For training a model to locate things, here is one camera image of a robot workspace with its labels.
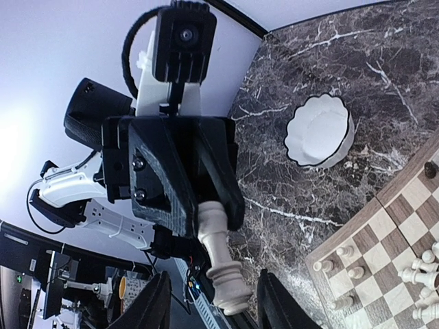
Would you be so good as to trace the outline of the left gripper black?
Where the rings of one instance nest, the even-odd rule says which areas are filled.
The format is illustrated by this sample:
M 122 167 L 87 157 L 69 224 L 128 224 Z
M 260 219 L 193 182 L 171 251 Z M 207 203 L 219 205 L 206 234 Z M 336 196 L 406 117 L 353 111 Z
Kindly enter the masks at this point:
M 219 201 L 229 230 L 243 225 L 235 124 L 224 117 L 135 116 L 131 98 L 89 78 L 67 106 L 68 137 L 100 151 L 109 200 L 132 198 L 135 217 L 192 238 L 198 202 Z

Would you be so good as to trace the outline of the wooden chessboard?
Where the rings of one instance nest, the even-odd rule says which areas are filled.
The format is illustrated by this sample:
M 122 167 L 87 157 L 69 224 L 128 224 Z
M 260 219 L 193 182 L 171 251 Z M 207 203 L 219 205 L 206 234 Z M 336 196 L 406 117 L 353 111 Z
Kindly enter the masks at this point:
M 305 259 L 327 316 L 327 328 L 437 328 L 438 292 L 403 282 L 405 268 L 437 269 L 438 136 L 433 135 L 407 166 L 341 229 Z M 313 264 L 332 260 L 329 272 Z M 365 274 L 349 278 L 353 267 Z M 347 309 L 332 310 L 340 297 L 352 296 Z

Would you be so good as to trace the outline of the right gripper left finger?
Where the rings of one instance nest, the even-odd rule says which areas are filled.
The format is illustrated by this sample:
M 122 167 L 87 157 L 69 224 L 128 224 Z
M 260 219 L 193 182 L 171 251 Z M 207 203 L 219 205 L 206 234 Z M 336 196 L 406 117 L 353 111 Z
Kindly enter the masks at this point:
M 109 329 L 170 328 L 171 280 L 166 271 L 149 281 L 124 276 L 119 297 L 124 312 Z

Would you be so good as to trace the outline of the white pawn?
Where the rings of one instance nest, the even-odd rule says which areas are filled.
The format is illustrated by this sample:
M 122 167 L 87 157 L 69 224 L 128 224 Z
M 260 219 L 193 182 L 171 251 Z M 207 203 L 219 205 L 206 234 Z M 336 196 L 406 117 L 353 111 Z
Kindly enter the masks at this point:
M 330 304 L 332 310 L 342 310 L 350 308 L 354 304 L 352 296 L 340 297 Z
M 313 270 L 316 272 L 322 271 L 324 273 L 332 271 L 334 267 L 332 260 L 319 260 L 313 264 Z

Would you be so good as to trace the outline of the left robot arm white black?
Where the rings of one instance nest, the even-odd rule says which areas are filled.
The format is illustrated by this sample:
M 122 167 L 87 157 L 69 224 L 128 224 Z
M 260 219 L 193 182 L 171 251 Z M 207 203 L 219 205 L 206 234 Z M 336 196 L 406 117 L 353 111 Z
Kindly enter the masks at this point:
M 64 116 L 66 134 L 90 147 L 88 158 L 60 168 L 46 162 L 30 204 L 64 228 L 86 227 L 147 249 L 141 222 L 160 240 L 197 238 L 202 204 L 218 202 L 237 230 L 245 202 L 235 171 L 235 123 L 224 117 L 138 117 L 131 98 L 88 78 Z

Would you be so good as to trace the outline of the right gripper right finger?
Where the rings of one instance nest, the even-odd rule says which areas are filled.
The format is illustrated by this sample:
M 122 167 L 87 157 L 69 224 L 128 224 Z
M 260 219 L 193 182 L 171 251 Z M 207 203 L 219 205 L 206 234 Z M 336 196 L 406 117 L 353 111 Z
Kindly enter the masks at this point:
M 312 329 L 320 326 L 300 307 L 281 281 L 262 269 L 257 283 L 259 328 Z

